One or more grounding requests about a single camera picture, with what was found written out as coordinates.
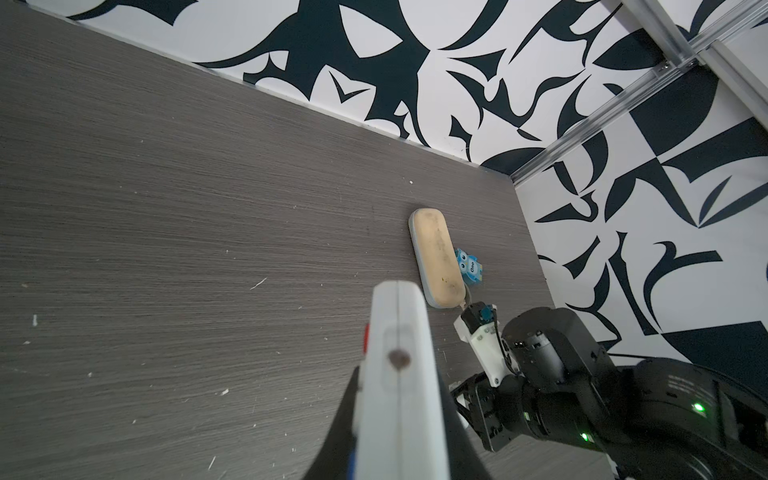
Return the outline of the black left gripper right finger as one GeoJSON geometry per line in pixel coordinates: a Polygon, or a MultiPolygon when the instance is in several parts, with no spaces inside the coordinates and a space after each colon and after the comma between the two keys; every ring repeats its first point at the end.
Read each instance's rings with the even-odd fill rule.
{"type": "Polygon", "coordinates": [[[491,476],[472,446],[444,381],[438,378],[449,473],[452,480],[490,480],[491,476]]]}

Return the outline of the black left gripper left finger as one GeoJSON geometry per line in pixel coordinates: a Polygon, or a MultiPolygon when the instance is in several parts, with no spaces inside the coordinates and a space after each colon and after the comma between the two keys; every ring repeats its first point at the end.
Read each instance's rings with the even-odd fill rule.
{"type": "Polygon", "coordinates": [[[320,451],[305,473],[304,479],[351,479],[350,460],[356,447],[353,419],[358,378],[359,368],[355,367],[320,451]]]}

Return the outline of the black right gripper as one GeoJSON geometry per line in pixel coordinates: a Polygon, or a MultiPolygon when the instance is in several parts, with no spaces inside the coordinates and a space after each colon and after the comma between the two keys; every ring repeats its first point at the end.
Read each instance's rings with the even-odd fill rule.
{"type": "Polygon", "coordinates": [[[488,452],[500,452],[521,436],[537,438],[532,429],[534,414],[524,404],[526,395],[531,392],[522,376],[509,375],[493,386],[485,373],[473,375],[451,387],[460,417],[488,452]]]}

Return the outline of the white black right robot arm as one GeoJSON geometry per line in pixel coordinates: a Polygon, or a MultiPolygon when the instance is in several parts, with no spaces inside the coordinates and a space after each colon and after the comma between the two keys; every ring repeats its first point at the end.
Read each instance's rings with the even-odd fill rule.
{"type": "Polygon", "coordinates": [[[454,327],[482,372],[451,394],[489,452],[527,436],[602,452],[620,479],[767,475],[767,403],[722,373],[669,358],[618,366],[564,308],[500,324],[477,302],[454,327]]]}

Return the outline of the white remote control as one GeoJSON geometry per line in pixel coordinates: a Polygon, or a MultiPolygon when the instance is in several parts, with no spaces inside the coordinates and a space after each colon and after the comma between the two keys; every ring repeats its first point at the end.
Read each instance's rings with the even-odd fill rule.
{"type": "Polygon", "coordinates": [[[427,306],[413,282],[373,289],[352,430],[352,479],[450,477],[427,306]]]}

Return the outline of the blue toy figure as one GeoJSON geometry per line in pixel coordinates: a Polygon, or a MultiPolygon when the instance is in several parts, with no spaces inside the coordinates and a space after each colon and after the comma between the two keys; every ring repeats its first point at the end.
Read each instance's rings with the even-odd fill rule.
{"type": "Polygon", "coordinates": [[[478,259],[457,248],[455,256],[463,281],[467,285],[479,284],[483,281],[483,266],[478,259]]]}

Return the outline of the beige oblong sponge block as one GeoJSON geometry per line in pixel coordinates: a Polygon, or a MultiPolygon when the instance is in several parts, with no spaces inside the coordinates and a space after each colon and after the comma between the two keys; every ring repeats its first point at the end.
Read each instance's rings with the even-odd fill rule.
{"type": "Polygon", "coordinates": [[[459,307],[466,287],[443,213],[434,208],[416,209],[408,227],[427,303],[437,309],[459,307]]]}

